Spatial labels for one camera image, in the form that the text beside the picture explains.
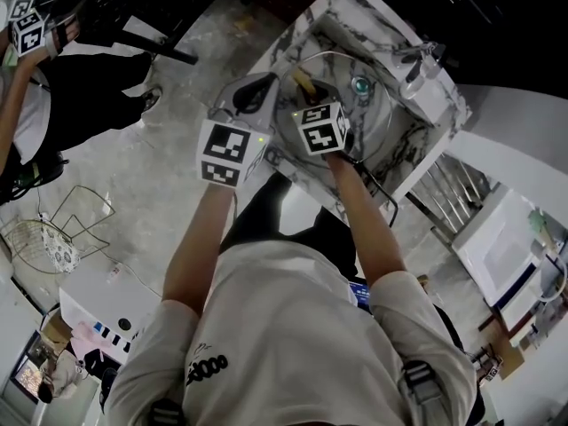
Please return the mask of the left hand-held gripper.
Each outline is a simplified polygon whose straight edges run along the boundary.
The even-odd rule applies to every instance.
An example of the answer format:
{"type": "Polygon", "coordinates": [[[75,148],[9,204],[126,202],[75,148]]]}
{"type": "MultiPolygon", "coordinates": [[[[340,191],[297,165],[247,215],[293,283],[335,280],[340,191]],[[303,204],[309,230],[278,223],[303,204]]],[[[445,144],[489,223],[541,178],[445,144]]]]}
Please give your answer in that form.
{"type": "Polygon", "coordinates": [[[200,179],[241,187],[264,158],[280,88],[272,73],[243,76],[227,84],[201,123],[196,154],[200,179]]]}

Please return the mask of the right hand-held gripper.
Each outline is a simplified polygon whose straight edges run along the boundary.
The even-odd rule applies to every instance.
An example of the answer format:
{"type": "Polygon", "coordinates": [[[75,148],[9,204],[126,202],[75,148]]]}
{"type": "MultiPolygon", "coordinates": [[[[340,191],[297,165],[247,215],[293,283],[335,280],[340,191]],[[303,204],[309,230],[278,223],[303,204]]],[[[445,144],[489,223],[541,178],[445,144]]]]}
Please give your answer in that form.
{"type": "Polygon", "coordinates": [[[318,80],[312,85],[315,98],[302,85],[296,86],[298,109],[292,113],[306,151],[309,155],[343,151],[348,145],[351,124],[338,90],[318,80]]]}

